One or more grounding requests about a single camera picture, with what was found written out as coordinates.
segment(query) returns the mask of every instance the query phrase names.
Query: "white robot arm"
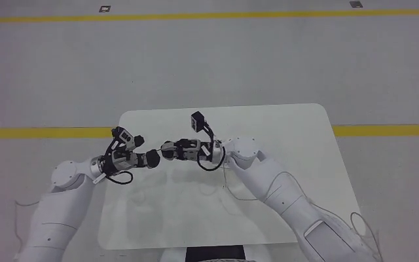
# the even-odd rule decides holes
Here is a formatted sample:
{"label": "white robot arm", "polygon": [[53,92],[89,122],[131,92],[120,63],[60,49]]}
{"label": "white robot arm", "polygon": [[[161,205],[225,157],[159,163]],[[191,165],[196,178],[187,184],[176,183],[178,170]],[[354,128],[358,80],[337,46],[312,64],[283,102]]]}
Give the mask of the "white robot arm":
{"label": "white robot arm", "polygon": [[20,262],[59,262],[67,245],[80,227],[92,198],[95,184],[131,168],[154,168],[160,162],[156,150],[134,153],[144,140],[125,129],[112,130],[114,140],[106,154],[82,163],[65,161],[52,173],[52,186],[45,193],[32,216],[29,238]]}
{"label": "white robot arm", "polygon": [[[225,148],[228,166],[256,198],[285,220],[309,261],[376,261],[358,235],[313,206],[289,173],[260,151],[253,139],[236,138]],[[260,163],[253,165],[256,158]]]}

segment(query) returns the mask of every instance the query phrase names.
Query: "white cable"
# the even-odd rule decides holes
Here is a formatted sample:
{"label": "white cable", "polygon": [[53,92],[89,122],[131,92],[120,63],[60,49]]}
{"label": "white cable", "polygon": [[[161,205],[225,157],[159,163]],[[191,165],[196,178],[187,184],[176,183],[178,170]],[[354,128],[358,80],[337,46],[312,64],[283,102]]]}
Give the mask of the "white cable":
{"label": "white cable", "polygon": [[19,254],[22,252],[22,248],[24,246],[24,241],[18,234],[18,206],[21,207],[27,207],[27,206],[33,206],[35,204],[38,204],[39,201],[32,203],[32,204],[20,204],[18,201],[14,201],[14,235],[19,240],[19,249],[18,253],[14,256],[13,261],[16,261],[19,258]]}
{"label": "white cable", "polygon": [[235,199],[237,199],[237,200],[240,200],[240,201],[255,201],[255,200],[258,200],[257,198],[240,198],[240,197],[237,197],[232,191],[231,191],[231,189],[230,189],[230,187],[228,186],[228,183],[227,183],[227,176],[226,176],[226,174],[225,174],[225,163],[223,164],[223,174],[224,174],[224,186],[227,188],[227,190],[230,192],[230,194],[235,198]]}

